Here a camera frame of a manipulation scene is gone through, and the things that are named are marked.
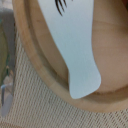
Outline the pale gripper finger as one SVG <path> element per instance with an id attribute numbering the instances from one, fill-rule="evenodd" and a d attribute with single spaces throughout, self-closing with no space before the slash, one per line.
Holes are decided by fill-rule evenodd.
<path id="1" fill-rule="evenodd" d="M 0 11 L 0 114 L 8 115 L 14 97 L 15 20 L 11 9 Z"/>

